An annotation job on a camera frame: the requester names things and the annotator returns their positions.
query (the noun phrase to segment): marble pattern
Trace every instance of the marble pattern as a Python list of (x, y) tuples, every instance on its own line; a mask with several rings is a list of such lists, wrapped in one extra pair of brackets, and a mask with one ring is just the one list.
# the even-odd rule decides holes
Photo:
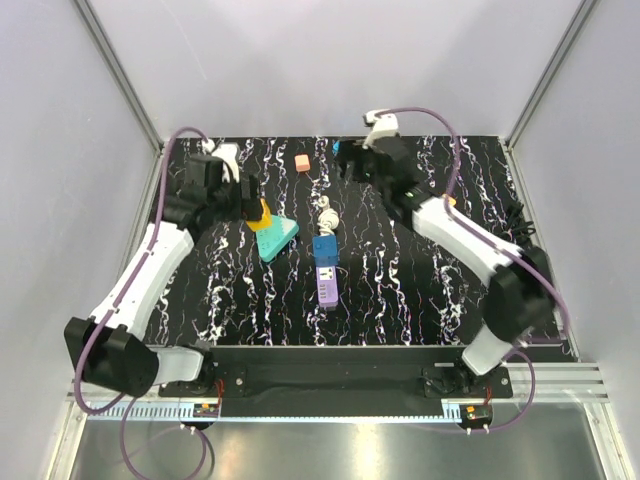
[[(442, 191), (451, 169), (448, 137), (405, 137), (424, 179)], [(443, 248), (395, 225), (370, 186), (339, 177), (336, 138), (233, 138), (241, 168), (257, 174), (277, 215), (300, 232), (271, 263), (262, 262), (255, 235), (243, 222), (216, 225), (184, 260), (150, 320), (145, 341), (188, 345), (433, 345), (464, 344), (481, 326), (486, 293), (477, 278)], [(505, 210), (517, 201), (495, 137), (462, 140), (463, 167), (455, 191), (461, 212), (493, 233), (505, 231)], [(200, 142), (176, 143), (170, 181), (184, 176), (187, 152)], [(295, 171), (306, 153), (311, 170)], [(340, 304), (317, 305), (312, 237), (316, 205), (327, 195), (340, 215)], [(553, 336), (557, 329), (543, 329)]]

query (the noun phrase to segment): white wall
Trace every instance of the white wall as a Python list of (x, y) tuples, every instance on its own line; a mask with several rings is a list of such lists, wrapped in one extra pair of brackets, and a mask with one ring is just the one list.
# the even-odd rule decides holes
[(0, 477), (35, 479), (152, 152), (68, 0), (3, 2), (0, 112)]
[(640, 3), (600, 2), (516, 145), (582, 355), (640, 472)]
[(365, 111), (413, 104), (508, 134), (579, 3), (92, 0), (165, 137), (355, 134)]

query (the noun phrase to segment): purple block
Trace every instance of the purple block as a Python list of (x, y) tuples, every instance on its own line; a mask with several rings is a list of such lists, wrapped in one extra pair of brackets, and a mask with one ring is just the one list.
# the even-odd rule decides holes
[(316, 267), (318, 304), (322, 308), (338, 306), (338, 278), (336, 267)]

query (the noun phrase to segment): metal floor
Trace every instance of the metal floor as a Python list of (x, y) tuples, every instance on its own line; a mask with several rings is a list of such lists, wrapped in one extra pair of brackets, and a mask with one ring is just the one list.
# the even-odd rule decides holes
[[(494, 424), (516, 413), (496, 405)], [(129, 451), (165, 422), (127, 425)], [(438, 428), (457, 427), (441, 425)], [(130, 479), (121, 462), (119, 422), (87, 422), (71, 478)], [(413, 425), (220, 423), (207, 430), (216, 454), (197, 478), (253, 479), (603, 479), (584, 411), (579, 405), (533, 405), (500, 433), (467, 437)], [(133, 463), (154, 480), (184, 478), (198, 463), (196, 438), (174, 432), (140, 452)]]

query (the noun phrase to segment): orange cube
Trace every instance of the orange cube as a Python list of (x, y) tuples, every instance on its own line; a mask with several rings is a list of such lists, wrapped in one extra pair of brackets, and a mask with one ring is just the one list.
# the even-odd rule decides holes
[(296, 170), (298, 172), (308, 172), (311, 170), (311, 162), (309, 161), (309, 155), (302, 154), (296, 155)]

